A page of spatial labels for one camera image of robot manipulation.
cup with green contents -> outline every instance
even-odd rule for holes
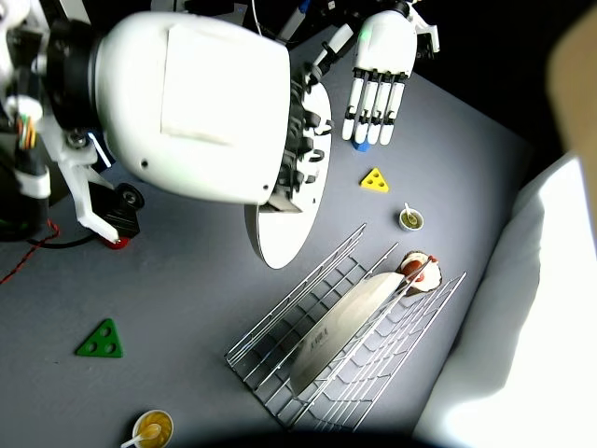
[[[419,231],[423,228],[423,215],[414,208],[405,208],[400,212],[398,223],[405,231]]]

white robotic hand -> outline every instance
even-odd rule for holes
[[[417,34],[429,33],[433,51],[439,51],[437,27],[427,25],[412,5],[403,2],[399,6],[377,13],[363,23],[342,127],[344,140],[350,140],[354,134],[356,143],[367,139],[373,145],[379,139],[387,145],[394,131],[404,81],[410,77],[417,55]]]

wire basket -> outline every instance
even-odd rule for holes
[[[354,285],[370,277],[398,247],[370,269],[353,257],[363,224],[317,266],[226,354],[230,367],[284,428],[356,430],[428,331],[466,273],[427,294],[397,290],[298,396],[290,369],[309,330]]]

yellow triangle block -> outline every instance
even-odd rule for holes
[[[377,168],[373,168],[367,177],[361,181],[361,187],[381,191],[382,193],[387,193],[390,190],[390,186]]]

gray table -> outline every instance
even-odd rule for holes
[[[292,54],[312,60],[324,32]],[[333,117],[341,121],[351,86],[351,57],[326,77]],[[297,258],[273,271],[257,258],[243,207],[192,201],[135,182],[146,197],[142,232],[122,251],[97,242],[40,250],[0,288],[0,446],[117,446],[142,412],[174,417],[173,446],[277,425],[227,367],[224,354],[305,274],[361,223],[356,256],[372,262],[395,241],[436,254],[444,275],[468,271],[451,304],[369,414],[365,427],[411,430],[424,406],[510,207],[529,156],[516,135],[414,75],[392,143],[355,151],[334,132],[326,192]],[[361,189],[369,169],[391,190]],[[408,201],[425,216],[405,233],[395,214]],[[69,199],[51,210],[62,241],[85,231]],[[0,245],[2,271],[27,244]],[[388,260],[395,268],[398,259]],[[107,317],[115,319],[123,359],[76,357]]]

